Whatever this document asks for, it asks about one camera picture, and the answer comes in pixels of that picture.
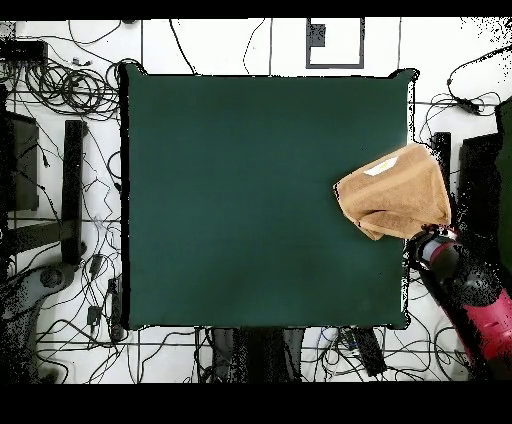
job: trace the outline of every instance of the tangled cable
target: tangled cable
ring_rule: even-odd
[[[115,117],[119,107],[119,65],[128,63],[140,65],[134,59],[122,59],[111,64],[102,76],[94,70],[72,69],[48,59],[45,65],[28,64],[24,83],[37,103],[55,113],[106,121]],[[7,71],[4,78],[12,79],[12,71]]]

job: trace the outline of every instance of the brown towel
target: brown towel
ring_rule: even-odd
[[[334,192],[343,214],[373,240],[410,239],[424,224],[451,221],[439,164],[416,143],[352,172]]]

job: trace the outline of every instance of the black border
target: black border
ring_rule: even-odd
[[[128,115],[128,72],[126,64],[121,63],[118,67],[119,72],[119,112],[121,118],[121,261],[122,261],[122,274],[123,274],[123,290],[121,297],[121,326],[129,331],[130,330],[130,157],[129,157],[129,144],[130,137],[128,135],[128,128],[130,119]]]
[[[7,243],[7,234],[9,232],[8,224],[8,187],[10,169],[13,165],[12,153],[9,152],[9,140],[14,139],[14,130],[9,125],[7,117],[7,97],[9,92],[5,84],[0,84],[0,285],[7,281],[7,272],[9,269],[9,249]]]
[[[311,18],[306,18],[306,69],[364,69],[364,34],[365,19],[360,19],[359,25],[359,63],[329,65],[323,63],[311,63]]]

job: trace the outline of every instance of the green tabletop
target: green tabletop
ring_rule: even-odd
[[[127,72],[131,328],[404,325],[402,240],[370,240],[333,185],[406,144],[415,71]]]
[[[501,177],[498,246],[503,264],[512,272],[512,98],[496,108],[503,147],[496,159]]]

